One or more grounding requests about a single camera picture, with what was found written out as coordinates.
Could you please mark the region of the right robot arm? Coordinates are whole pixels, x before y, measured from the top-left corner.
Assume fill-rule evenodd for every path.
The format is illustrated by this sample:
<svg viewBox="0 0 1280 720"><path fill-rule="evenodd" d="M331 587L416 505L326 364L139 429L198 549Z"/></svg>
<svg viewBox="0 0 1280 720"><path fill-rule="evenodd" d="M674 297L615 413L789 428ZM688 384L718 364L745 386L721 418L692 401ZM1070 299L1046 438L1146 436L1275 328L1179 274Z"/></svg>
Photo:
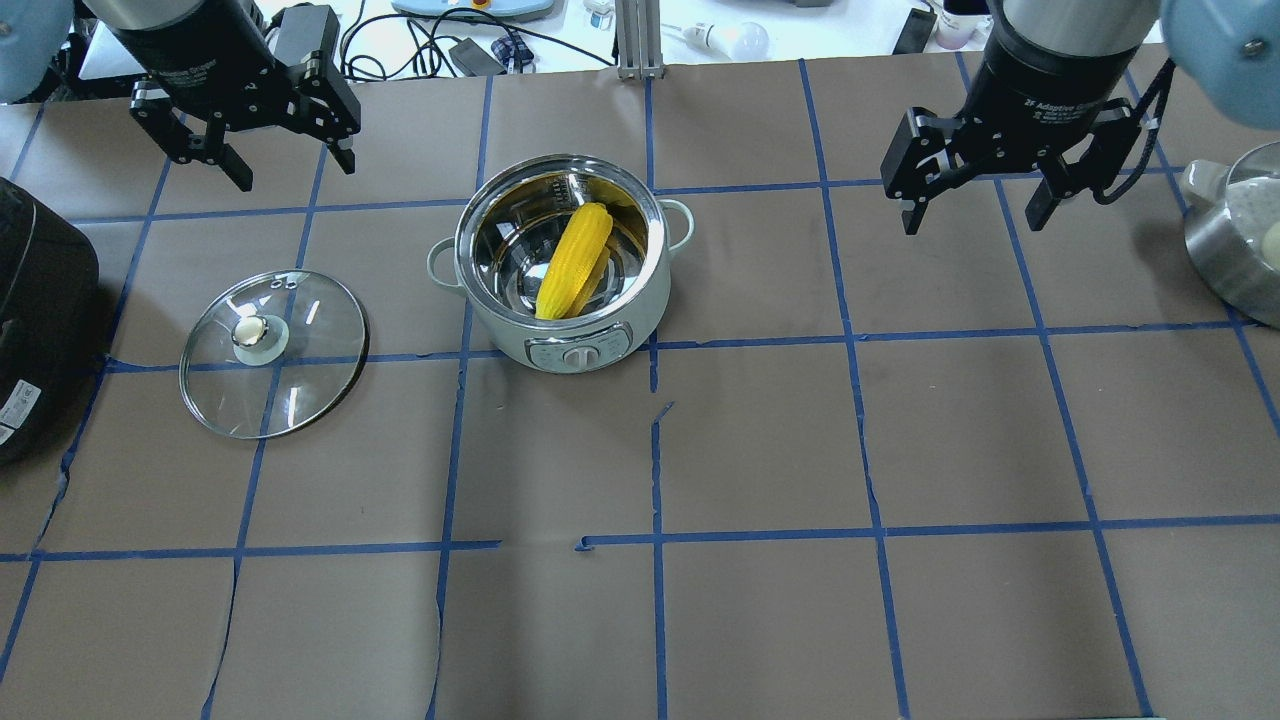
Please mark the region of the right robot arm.
<svg viewBox="0 0 1280 720"><path fill-rule="evenodd" d="M963 108L910 108L881 163L902 228L979 176L1037 170L1029 227L1089 193L1110 204L1140 132L1152 149L1175 70L1230 120L1277 128L1275 1L991 1L980 65Z"/></svg>

